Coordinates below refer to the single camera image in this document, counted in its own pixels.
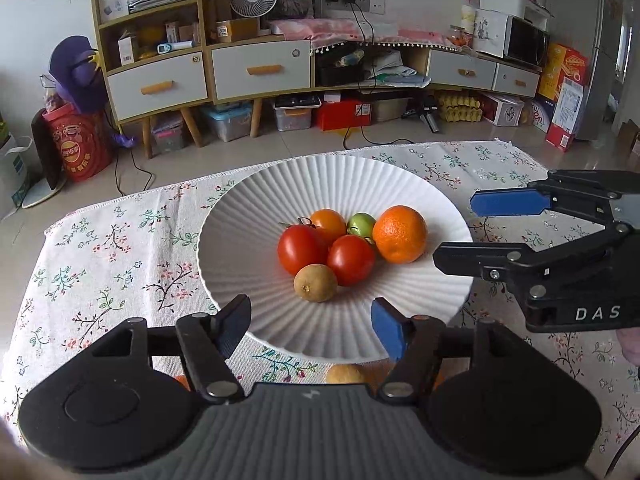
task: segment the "cabinet leg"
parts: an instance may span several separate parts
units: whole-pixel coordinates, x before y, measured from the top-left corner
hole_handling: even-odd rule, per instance
[[[204,146],[204,143],[202,142],[202,135],[200,134],[200,130],[198,129],[196,121],[193,120],[193,114],[191,113],[191,110],[189,110],[188,108],[180,108],[180,113],[182,114],[184,122],[187,123],[187,128],[189,129],[191,137],[193,137],[193,142],[196,146],[201,148],[202,146]]]
[[[145,145],[146,158],[152,158],[153,151],[151,147],[151,117],[145,117],[142,119],[142,143]]]
[[[251,136],[260,135],[260,116],[262,115],[262,98],[254,99],[254,110],[251,113]]]

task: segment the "microwave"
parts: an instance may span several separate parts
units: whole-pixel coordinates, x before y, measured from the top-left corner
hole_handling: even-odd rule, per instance
[[[477,10],[474,50],[544,68],[549,34],[531,23],[494,10]]]

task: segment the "paper towel roll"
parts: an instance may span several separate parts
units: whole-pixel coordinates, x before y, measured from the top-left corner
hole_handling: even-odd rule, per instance
[[[476,10],[472,6],[462,6],[462,20],[460,27],[465,29],[469,34],[474,33],[474,23],[476,22]]]

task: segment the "window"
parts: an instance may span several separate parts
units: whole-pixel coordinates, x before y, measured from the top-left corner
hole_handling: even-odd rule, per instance
[[[626,69],[629,66],[629,52],[631,52],[631,37],[633,35],[633,27],[628,24],[626,16],[622,17],[622,26],[620,27],[620,47],[618,49],[618,61],[616,63],[616,72],[618,78],[624,80]]]

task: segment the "white bag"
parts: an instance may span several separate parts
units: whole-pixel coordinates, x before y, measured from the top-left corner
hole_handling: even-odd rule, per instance
[[[9,139],[0,148],[0,218],[15,213],[29,190],[27,167],[20,154],[33,144],[31,137],[9,135]]]

